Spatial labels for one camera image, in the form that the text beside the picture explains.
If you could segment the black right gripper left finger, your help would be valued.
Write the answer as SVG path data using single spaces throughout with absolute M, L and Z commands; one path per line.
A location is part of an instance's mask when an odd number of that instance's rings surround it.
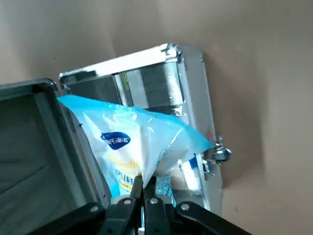
M 130 196 L 108 208 L 88 203 L 31 232 L 30 235 L 126 235 L 141 222 L 140 203 L 143 181 L 134 179 Z

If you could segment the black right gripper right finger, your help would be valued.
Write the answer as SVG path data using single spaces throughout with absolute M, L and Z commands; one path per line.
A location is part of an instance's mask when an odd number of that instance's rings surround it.
M 175 207 L 156 194 L 156 177 L 144 189 L 146 235 L 249 235 L 249 232 L 191 201 Z

